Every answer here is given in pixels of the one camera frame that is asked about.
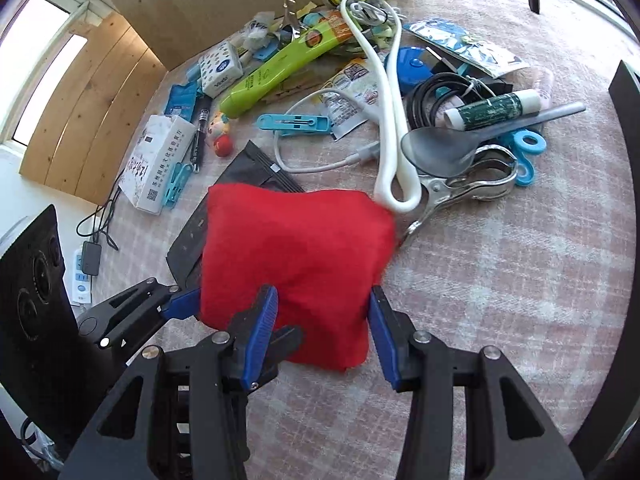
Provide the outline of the red cloth pouch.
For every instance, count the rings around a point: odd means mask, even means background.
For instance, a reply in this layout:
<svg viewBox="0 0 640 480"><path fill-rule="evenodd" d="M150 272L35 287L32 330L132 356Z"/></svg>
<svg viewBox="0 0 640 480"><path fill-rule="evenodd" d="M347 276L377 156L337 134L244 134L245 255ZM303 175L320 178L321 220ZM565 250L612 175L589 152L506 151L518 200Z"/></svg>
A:
<svg viewBox="0 0 640 480"><path fill-rule="evenodd" d="M344 372L367 359L370 290L396 246L391 212L359 191L256 190L212 218L201 278L204 324L227 327L271 285L276 325L304 333L293 362Z"/></svg>

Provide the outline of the black foil pouch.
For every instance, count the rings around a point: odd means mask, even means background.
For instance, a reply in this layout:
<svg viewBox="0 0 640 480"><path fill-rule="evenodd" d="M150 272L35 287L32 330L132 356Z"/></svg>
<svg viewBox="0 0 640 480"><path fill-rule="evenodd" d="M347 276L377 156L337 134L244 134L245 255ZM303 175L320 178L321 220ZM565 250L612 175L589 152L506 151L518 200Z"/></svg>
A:
<svg viewBox="0 0 640 480"><path fill-rule="evenodd" d="M256 190L303 193L305 190L253 141L247 141L239 154L205 194L191 217L171 244L166 262L181 289L200 284L207 228L218 209L226 212L243 193Z"/></svg>

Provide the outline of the white massager with grey balls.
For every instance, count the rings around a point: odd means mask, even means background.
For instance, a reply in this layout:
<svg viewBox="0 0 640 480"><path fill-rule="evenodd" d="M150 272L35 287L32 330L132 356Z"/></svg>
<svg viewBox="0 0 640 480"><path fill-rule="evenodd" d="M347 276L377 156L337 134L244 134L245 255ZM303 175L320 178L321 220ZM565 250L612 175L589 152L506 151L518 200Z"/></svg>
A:
<svg viewBox="0 0 640 480"><path fill-rule="evenodd" d="M408 122L401 99L397 76L397 61L402 33L401 20L387 0L340 0L341 16L357 40L367 59L378 88L378 175L373 199L394 214L408 214L420 204L421 183L406 156L401 153L400 141L408 134ZM360 30L361 23L371 25L366 13L382 13L390 21L392 40L384 60Z"/></svg>

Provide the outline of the white floor power strip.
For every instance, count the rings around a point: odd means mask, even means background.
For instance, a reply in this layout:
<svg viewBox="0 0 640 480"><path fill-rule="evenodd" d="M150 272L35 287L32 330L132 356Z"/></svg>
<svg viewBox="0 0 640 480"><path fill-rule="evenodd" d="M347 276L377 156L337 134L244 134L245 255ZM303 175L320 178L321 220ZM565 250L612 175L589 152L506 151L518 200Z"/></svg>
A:
<svg viewBox="0 0 640 480"><path fill-rule="evenodd" d="M89 307L92 305L92 276L81 269L82 249L78 247L73 255L72 304Z"/></svg>

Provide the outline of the black storage tray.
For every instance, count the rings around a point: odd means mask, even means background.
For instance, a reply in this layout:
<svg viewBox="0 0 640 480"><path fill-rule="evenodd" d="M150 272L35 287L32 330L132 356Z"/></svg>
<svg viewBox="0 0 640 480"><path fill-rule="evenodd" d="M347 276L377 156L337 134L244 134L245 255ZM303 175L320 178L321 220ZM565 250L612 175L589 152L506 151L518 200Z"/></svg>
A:
<svg viewBox="0 0 640 480"><path fill-rule="evenodd" d="M639 235L639 70L619 62L608 84L608 97L620 127L630 200L631 234ZM627 246L626 259L608 274L614 292L622 292L620 330L599 340L608 368L590 410L570 441L586 479L639 477L639 242Z"/></svg>

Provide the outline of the cartoon figurine red base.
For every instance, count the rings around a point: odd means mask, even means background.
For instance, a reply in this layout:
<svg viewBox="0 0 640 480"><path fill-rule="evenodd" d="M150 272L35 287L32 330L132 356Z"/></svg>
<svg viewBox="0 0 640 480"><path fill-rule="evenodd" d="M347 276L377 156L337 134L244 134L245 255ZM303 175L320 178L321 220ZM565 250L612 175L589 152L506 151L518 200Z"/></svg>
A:
<svg viewBox="0 0 640 480"><path fill-rule="evenodd" d="M230 134L230 119L221 112L216 112L210 118L207 130L207 142L216 156L228 157L233 150Z"/></svg>

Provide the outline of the black pen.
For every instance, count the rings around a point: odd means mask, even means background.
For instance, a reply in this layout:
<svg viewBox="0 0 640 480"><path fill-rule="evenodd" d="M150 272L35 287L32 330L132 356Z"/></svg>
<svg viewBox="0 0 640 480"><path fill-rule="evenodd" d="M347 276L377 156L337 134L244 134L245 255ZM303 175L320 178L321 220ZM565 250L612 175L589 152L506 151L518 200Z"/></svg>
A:
<svg viewBox="0 0 640 480"><path fill-rule="evenodd" d="M195 126L195 132L190 151L190 164L194 174L197 174L203 165L204 145L211 109L212 99L209 96L203 94L196 98L192 115L192 124Z"/></svg>

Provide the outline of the blue plastic clothespin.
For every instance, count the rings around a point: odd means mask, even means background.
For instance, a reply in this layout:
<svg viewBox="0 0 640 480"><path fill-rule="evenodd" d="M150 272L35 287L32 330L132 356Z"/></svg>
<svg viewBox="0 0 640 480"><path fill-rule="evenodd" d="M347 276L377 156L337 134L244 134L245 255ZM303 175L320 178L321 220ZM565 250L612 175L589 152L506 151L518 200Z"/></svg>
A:
<svg viewBox="0 0 640 480"><path fill-rule="evenodd" d="M294 134L329 134L331 122L326 116L297 114L262 114L256 120L260 130L272 130L282 136Z"/></svg>

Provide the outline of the large metal spring clamp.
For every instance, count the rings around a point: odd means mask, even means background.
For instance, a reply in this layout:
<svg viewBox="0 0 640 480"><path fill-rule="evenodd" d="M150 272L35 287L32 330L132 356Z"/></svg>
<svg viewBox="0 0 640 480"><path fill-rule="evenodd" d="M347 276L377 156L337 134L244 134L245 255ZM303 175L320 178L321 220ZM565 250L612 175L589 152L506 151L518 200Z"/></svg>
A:
<svg viewBox="0 0 640 480"><path fill-rule="evenodd" d="M411 240L431 216L465 200L492 202L512 192L518 176L518 160L503 146L488 144L475 152L471 167L461 176L439 178L422 174L426 196L424 211L402 233L398 246Z"/></svg>

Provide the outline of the small dotted tissue pack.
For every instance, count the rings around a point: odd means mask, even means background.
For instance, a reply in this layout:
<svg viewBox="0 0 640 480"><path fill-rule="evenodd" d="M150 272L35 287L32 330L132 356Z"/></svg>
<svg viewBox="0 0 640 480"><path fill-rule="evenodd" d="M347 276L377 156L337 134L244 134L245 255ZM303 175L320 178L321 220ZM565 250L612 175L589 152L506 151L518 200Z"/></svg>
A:
<svg viewBox="0 0 640 480"><path fill-rule="evenodd" d="M243 77L238 51L229 41L221 41L198 59L203 93L212 99Z"/></svg>

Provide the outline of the grey plastic spoon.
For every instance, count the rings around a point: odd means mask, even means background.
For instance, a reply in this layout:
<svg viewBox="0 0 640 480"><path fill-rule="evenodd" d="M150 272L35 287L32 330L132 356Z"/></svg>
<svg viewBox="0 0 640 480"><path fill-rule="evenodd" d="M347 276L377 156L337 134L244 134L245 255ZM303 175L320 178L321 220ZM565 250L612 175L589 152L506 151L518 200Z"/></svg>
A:
<svg viewBox="0 0 640 480"><path fill-rule="evenodd" d="M405 158L424 174L453 178L468 170L480 144L510 131L552 122L585 110L583 102L574 102L476 130L461 131L439 127L414 129L402 138L400 148Z"/></svg>

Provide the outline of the green glue stick tube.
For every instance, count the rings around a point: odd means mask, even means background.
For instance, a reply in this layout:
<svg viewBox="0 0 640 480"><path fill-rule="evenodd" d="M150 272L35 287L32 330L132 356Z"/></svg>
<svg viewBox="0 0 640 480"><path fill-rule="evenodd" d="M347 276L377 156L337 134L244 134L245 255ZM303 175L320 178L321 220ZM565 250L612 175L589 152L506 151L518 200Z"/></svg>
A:
<svg viewBox="0 0 640 480"><path fill-rule="evenodd" d="M444 113L448 128L470 131L505 122L541 110L541 97L537 90L526 89L493 96L462 107L450 108Z"/></svg>

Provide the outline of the green hand cream tube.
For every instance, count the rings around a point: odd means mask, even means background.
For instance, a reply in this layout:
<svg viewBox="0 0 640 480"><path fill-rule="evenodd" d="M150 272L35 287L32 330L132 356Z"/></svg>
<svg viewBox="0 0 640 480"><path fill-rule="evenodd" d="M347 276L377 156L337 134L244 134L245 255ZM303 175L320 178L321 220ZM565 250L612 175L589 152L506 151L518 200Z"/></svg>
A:
<svg viewBox="0 0 640 480"><path fill-rule="evenodd" d="M240 117L289 76L349 38L352 31L341 12L329 11L317 25L235 84L220 101L219 110L229 118Z"/></svg>

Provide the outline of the pink lotion tube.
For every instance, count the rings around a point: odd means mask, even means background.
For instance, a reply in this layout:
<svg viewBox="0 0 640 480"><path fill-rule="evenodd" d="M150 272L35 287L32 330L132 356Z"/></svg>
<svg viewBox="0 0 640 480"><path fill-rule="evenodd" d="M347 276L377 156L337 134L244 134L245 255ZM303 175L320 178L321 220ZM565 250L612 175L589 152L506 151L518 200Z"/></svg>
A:
<svg viewBox="0 0 640 480"><path fill-rule="evenodd" d="M533 89L540 97L540 109L548 110L551 106L554 73L547 67L529 67L520 71L523 89Z"/></svg>

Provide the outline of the blue patterned plastic bag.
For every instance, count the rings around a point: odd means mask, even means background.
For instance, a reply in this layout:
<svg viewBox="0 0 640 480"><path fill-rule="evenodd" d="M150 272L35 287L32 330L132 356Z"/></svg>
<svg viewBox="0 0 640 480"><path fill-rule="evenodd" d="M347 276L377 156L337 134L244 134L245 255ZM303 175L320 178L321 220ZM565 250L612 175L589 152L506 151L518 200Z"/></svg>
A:
<svg viewBox="0 0 640 480"><path fill-rule="evenodd" d="M494 78L529 66L511 51L443 18L426 18L406 23L404 29L430 46Z"/></svg>

